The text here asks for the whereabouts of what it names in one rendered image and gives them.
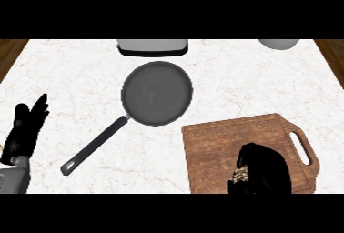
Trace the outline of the dark grey frying pan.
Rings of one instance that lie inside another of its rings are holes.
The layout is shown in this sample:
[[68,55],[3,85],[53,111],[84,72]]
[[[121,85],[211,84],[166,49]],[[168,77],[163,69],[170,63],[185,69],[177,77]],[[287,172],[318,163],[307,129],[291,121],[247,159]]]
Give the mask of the dark grey frying pan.
[[129,74],[123,85],[126,114],[61,166],[62,174],[71,174],[130,119],[151,127],[166,126],[176,121],[188,111],[192,94],[191,78],[179,65],[166,61],[140,65]]

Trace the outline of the pale grey round object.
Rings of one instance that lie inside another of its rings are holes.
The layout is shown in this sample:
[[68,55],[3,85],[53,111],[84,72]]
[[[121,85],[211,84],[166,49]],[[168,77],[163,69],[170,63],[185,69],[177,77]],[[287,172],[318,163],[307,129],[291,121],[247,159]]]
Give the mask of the pale grey round object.
[[298,39],[260,39],[260,43],[275,50],[288,50],[298,43]]

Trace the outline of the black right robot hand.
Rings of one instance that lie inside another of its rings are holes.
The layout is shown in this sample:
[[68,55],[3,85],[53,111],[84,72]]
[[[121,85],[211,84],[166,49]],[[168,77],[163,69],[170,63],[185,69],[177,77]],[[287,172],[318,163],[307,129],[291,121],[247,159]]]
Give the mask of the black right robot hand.
[[292,180],[284,156],[269,147],[248,143],[242,145],[232,180],[228,181],[230,195],[290,195]]

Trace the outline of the brown wooden cutting board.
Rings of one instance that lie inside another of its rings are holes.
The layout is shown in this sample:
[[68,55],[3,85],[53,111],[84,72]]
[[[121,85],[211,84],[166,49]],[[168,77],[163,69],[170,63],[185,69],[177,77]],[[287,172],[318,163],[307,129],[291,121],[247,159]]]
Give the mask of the brown wooden cutting board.
[[281,114],[183,126],[188,179],[192,194],[225,194],[242,145],[254,142],[285,158],[292,194],[316,190],[319,159],[301,128]]

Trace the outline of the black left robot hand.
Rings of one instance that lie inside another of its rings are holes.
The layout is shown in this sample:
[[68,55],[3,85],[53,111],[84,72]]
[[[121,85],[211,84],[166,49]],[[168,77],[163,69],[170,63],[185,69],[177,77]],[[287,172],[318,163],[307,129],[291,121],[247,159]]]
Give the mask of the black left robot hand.
[[43,94],[33,108],[25,103],[15,106],[13,127],[5,144],[0,162],[13,166],[15,159],[21,156],[31,157],[37,146],[37,136],[46,117],[50,114],[47,95]]

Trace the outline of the grey and black appliance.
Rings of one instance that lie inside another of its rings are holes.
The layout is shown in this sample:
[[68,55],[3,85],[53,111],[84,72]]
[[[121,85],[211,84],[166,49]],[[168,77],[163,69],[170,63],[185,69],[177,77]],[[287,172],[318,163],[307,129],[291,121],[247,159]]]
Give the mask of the grey and black appliance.
[[186,39],[118,39],[118,51],[124,56],[182,56],[188,52]]

